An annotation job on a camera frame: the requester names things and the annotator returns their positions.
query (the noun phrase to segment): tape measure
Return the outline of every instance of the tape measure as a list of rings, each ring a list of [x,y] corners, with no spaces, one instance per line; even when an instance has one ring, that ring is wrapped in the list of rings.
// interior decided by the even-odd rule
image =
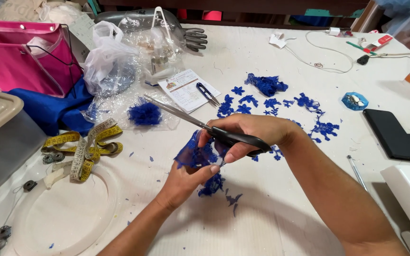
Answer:
[[[41,152],[48,154],[52,152],[61,151],[64,154],[74,154],[71,168],[71,179],[85,181],[88,179],[91,168],[94,165],[93,161],[99,160],[101,155],[118,154],[122,151],[122,144],[120,142],[101,142],[102,139],[122,133],[121,128],[117,122],[110,118],[103,123],[95,126],[88,132],[87,140],[85,140],[78,132],[65,132],[55,137],[48,138]],[[77,146],[70,148],[60,148],[59,144],[66,142],[76,142]]]

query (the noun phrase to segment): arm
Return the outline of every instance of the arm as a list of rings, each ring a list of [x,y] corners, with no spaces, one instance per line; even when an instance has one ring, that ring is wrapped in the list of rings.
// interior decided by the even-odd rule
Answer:
[[[277,144],[300,186],[347,255],[409,255],[372,197],[330,160],[296,124],[271,116],[233,114],[209,126],[257,136]],[[199,147],[208,139],[202,133]],[[243,158],[254,146],[235,144],[227,163]]]
[[[199,170],[177,168],[174,162],[159,194],[98,256],[143,256],[159,228],[200,183],[219,171],[219,166],[208,165]]]

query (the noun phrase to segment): black scissors handle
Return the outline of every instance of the black scissors handle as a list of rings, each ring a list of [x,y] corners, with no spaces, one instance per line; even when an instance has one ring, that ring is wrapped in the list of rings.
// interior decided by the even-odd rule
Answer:
[[[199,91],[202,93],[202,95],[203,95],[205,98],[207,98],[208,100],[212,100],[211,97],[214,97],[213,94],[211,94],[211,92],[208,91],[207,88],[205,88],[205,86],[204,86],[202,83],[198,82],[197,85],[196,85],[196,88],[197,88],[197,90],[199,90]]]
[[[243,133],[233,133],[224,131],[216,126],[211,127],[211,130],[212,131],[208,131],[208,133],[229,148],[231,148],[238,142],[244,142],[260,148],[258,150],[249,152],[247,154],[247,156],[249,157],[256,157],[257,154],[262,154],[271,151],[270,145],[268,145],[265,141],[261,140],[258,137]]]

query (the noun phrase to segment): cutting table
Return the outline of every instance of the cutting table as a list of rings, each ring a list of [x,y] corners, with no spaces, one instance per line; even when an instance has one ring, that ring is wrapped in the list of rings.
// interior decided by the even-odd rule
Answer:
[[[251,106],[252,114],[263,114],[262,103],[266,97],[254,86],[243,83],[247,73],[254,73],[279,76],[280,81],[289,85],[286,92],[275,95],[280,102],[293,100],[301,92],[320,102],[320,108],[326,112],[321,121],[338,124],[340,128],[336,130],[337,137],[330,135],[330,141],[315,133],[322,139],[319,148],[355,178],[346,158],[352,155],[370,194],[396,232],[410,230],[410,222],[379,173],[389,166],[410,165],[410,162],[388,159],[362,112],[347,109],[341,102],[346,92],[361,93],[369,101],[368,108],[393,112],[410,133],[410,85],[402,82],[410,72],[410,57],[375,58],[365,66],[355,63],[348,73],[329,73],[309,67],[285,49],[270,45],[268,39],[274,29],[199,27],[208,35],[207,49],[188,52],[183,61],[186,68],[222,92],[218,101],[224,102],[224,96],[230,94],[235,97],[235,103],[241,96],[236,96],[231,89],[242,86],[246,90],[243,96],[253,94],[259,100],[258,108]],[[342,70],[350,67],[343,55],[310,45],[305,40],[305,31],[282,32],[286,38],[297,38],[289,40],[288,46],[303,60]],[[367,41],[380,37],[378,34],[355,35]],[[310,33],[308,38],[317,45],[342,51],[354,60],[363,55],[361,50],[345,43],[356,43],[357,38],[335,38],[325,33]],[[409,50],[396,40],[378,50],[378,53],[405,52]],[[216,108],[206,104],[191,115],[206,123],[217,118],[216,113]],[[290,108],[280,106],[279,117],[301,123],[306,131],[316,122],[316,115],[296,104]],[[173,131],[125,130],[113,139],[122,142],[124,150],[116,156],[101,157],[96,165],[117,176],[117,210],[105,233],[80,256],[98,253],[155,197],[167,178],[173,158],[195,130],[194,125],[180,121]],[[41,179],[50,169],[42,164],[42,155],[38,152],[0,187],[0,227],[21,195],[21,192],[14,194],[13,190],[28,180]],[[262,154],[255,162],[246,157],[225,165],[221,173],[226,179],[224,189],[229,189],[228,195],[243,194],[235,217],[225,192],[204,198],[194,193],[161,227],[148,255],[344,255],[339,241],[317,215],[284,158],[277,161],[273,154]],[[106,200],[105,184],[98,177],[92,176],[83,184],[70,183],[64,178],[34,204],[28,214],[27,229],[31,232],[26,235],[45,244],[46,250],[70,246],[92,229]],[[11,225],[16,210],[7,224]],[[16,255],[11,238],[1,255]]]

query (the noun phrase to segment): pink bag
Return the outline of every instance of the pink bag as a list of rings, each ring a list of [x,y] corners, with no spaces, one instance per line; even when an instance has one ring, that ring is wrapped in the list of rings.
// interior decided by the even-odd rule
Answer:
[[[64,97],[83,71],[60,24],[0,20],[0,91],[22,88]],[[52,43],[33,55],[26,45],[33,37]]]

